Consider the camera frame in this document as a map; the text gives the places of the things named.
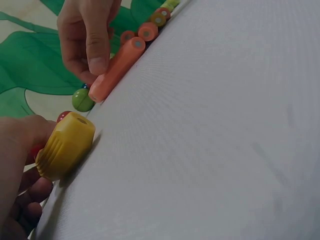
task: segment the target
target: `plastic toy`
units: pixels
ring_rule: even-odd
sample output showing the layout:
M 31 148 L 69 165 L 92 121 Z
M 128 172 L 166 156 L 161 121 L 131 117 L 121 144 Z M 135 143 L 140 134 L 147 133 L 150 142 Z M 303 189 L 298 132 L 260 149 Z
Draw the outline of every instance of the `plastic toy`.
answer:
M 72 96 L 72 105 L 79 112 L 87 112 L 91 110 L 95 105 L 95 102 L 89 98 L 88 93 L 89 89 L 80 88 L 75 91 Z
M 135 37 L 135 33 L 133 31 L 124 31 L 120 36 L 121 45 L 125 44 L 128 40 Z
M 29 155 L 30 155 L 31 157 L 33 157 L 33 159 L 35 160 L 36 157 L 37 157 L 37 155 L 38 155 L 38 153 L 39 153 L 39 151 L 40 151 L 41 149 L 43 149 L 43 148 L 44 148 L 44 145 L 34 146 L 34 147 L 31 149 L 31 151 L 29 152 Z
M 89 89 L 90 86 L 91 86 L 90 84 L 85 83 L 85 84 L 82 84 L 81 88 L 82 89 Z
M 108 71 L 98 76 L 90 87 L 88 95 L 94 102 L 100 103 L 109 96 L 121 78 L 144 53 L 146 42 L 151 42 L 157 38 L 160 29 L 170 19 L 171 12 L 179 3 L 180 0 L 166 0 L 161 7 L 151 14 L 147 22 L 141 24 L 137 33 L 133 31 L 122 33 L 120 36 L 122 46 L 111 58 Z
M 166 24 L 167 19 L 160 12 L 154 12 L 150 17 L 150 22 L 154 23 L 157 27 L 162 27 Z
M 70 112 L 53 130 L 36 156 L 40 176 L 56 181 L 69 173 L 91 149 L 96 127 L 85 117 Z
M 140 26 L 138 36 L 145 42 L 150 42 L 158 36 L 158 27 L 153 22 L 145 22 Z
M 106 99 L 121 78 L 140 58 L 145 48 L 146 43 L 141 37 L 135 36 L 128 40 L 110 60 L 108 72 L 98 76 L 93 82 L 89 97 L 96 103 Z
M 166 20 L 168 20 L 171 17 L 171 13 L 169 9 L 165 7 L 160 7 L 157 10 L 155 10 L 155 12 L 162 14 Z
M 59 123 L 62 119 L 64 119 L 67 114 L 71 113 L 71 111 L 64 111 L 62 113 L 60 113 L 60 115 L 58 116 L 56 122 Z
M 172 13 L 173 10 L 180 4 L 181 0 L 166 0 L 162 5 L 161 8 L 169 9 Z

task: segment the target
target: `fingernail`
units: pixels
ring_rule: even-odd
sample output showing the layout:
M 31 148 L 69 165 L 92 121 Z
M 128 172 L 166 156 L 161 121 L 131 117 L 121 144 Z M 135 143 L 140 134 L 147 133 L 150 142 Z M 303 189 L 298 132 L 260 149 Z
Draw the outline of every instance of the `fingernail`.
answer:
M 100 75 L 107 71 L 106 59 L 96 57 L 89 59 L 89 70 L 94 75 Z

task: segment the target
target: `hole in cap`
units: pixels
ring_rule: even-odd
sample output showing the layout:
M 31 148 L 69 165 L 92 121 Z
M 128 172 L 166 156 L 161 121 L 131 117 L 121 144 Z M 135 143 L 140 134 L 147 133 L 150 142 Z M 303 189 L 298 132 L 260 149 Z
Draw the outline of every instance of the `hole in cap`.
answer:
M 78 119 L 79 122 L 83 123 L 83 124 L 88 124 L 86 121 L 84 121 L 83 119 L 77 117 L 76 119 Z

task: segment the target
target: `small bead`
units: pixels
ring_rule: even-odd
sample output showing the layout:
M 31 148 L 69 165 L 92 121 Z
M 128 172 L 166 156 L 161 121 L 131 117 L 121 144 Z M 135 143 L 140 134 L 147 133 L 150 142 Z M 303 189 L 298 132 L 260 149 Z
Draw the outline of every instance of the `small bead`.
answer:
M 82 89 L 90 89 L 91 85 L 87 84 L 87 83 L 84 83 L 81 88 Z
M 95 102 L 91 100 L 88 96 L 89 89 L 88 88 L 80 88 L 72 96 L 72 105 L 79 112 L 88 112 L 90 111 Z
M 62 119 L 64 119 L 65 116 L 67 116 L 68 113 L 71 113 L 71 111 L 64 111 L 62 113 L 60 113 L 60 115 L 58 116 L 56 122 L 60 122 Z

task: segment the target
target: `yellow plastic cap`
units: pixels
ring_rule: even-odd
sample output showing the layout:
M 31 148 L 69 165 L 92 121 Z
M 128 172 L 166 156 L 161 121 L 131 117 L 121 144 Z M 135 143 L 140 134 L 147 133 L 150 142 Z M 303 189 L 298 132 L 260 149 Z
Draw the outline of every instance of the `yellow plastic cap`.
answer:
M 40 175 L 52 181 L 64 177 L 91 149 L 96 127 L 85 117 L 70 112 L 53 130 L 35 159 Z

